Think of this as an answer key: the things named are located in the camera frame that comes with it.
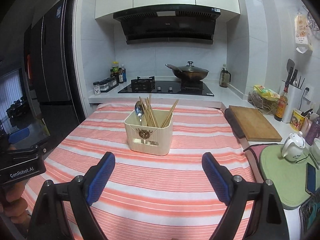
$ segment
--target power outlet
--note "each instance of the power outlet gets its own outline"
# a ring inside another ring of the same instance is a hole
[[[306,88],[309,88],[309,91],[305,91],[304,92],[304,98],[308,101],[312,101],[312,97],[313,97],[313,91],[314,91],[314,87],[310,86],[309,84],[306,85]]]

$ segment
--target yellow cup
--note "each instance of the yellow cup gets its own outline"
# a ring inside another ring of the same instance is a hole
[[[296,131],[300,131],[302,124],[304,122],[304,119],[305,119],[305,117],[303,117],[301,115],[301,113],[302,112],[297,109],[294,109],[294,111],[292,113],[290,125]]]

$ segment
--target range hood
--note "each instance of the range hood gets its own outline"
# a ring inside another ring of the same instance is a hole
[[[113,14],[121,22],[127,44],[187,41],[213,44],[220,9],[201,5],[161,4]]]

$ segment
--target refrigerator sticker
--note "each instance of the refrigerator sticker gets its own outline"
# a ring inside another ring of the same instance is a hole
[[[61,16],[61,5],[58,7],[58,10],[57,10],[57,18],[60,18]]]

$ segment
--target countertop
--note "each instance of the countertop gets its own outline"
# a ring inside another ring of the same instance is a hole
[[[156,77],[156,80],[174,80],[171,77]],[[225,107],[229,106],[244,106],[251,107],[253,106],[246,100],[242,100],[238,97],[233,91],[229,88],[222,88],[219,86],[218,81],[206,81],[204,83],[207,87],[212,91],[214,97],[210,96],[197,96],[197,95],[181,95],[181,94],[152,94],[153,98],[173,98],[173,99],[191,99],[191,100],[202,100],[202,101],[216,101],[222,102]],[[116,88],[112,89],[107,93],[101,93],[99,95],[94,95],[93,90],[89,95],[89,103],[90,104],[102,104],[105,102],[106,98],[138,98],[141,96],[142,98],[146,98],[149,94],[144,93],[124,93],[118,94],[118,92],[124,87],[128,86],[130,81],[125,82],[123,84],[119,84]],[[265,115],[265,118],[273,125],[273,127],[278,131],[278,133],[282,137],[281,143],[284,144],[285,140],[289,136],[290,133],[295,132],[288,123],[278,122],[274,119],[272,115]],[[250,145],[253,144],[263,144],[263,143],[272,143],[272,142],[253,142],[249,141]],[[284,213],[287,218],[290,240],[299,240],[300,239],[300,217],[299,217],[299,208],[294,210],[284,210]]]

